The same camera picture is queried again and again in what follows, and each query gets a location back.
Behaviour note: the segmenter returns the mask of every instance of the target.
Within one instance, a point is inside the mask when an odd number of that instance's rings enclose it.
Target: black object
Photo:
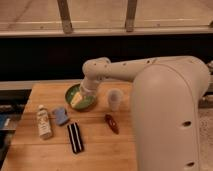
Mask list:
[[[77,154],[84,150],[84,146],[81,139],[81,134],[77,123],[67,125],[70,142],[72,144],[73,153]]]

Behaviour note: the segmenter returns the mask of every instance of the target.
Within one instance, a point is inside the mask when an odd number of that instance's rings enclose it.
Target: plastic cup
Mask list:
[[[108,105],[111,111],[116,112],[119,109],[123,98],[123,92],[120,89],[114,88],[108,91]]]

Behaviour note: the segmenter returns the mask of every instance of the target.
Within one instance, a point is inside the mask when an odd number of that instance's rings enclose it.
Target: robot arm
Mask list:
[[[139,171],[199,171],[198,100],[209,86],[207,66],[191,56],[83,65],[84,95],[103,78],[133,82],[131,115]]]

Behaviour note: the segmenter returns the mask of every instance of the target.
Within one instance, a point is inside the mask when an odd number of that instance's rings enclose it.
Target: blue sponge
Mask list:
[[[53,114],[56,117],[55,122],[57,125],[61,126],[69,121],[69,118],[66,115],[66,110],[63,107],[59,107],[53,110]]]

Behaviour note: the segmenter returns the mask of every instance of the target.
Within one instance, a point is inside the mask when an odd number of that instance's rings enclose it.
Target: metal bar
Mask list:
[[[137,0],[128,0],[125,27],[127,32],[134,31]]]
[[[72,33],[72,23],[70,19],[70,12],[67,0],[57,0],[58,1],[58,8],[61,16],[62,21],[62,28],[65,34]]]

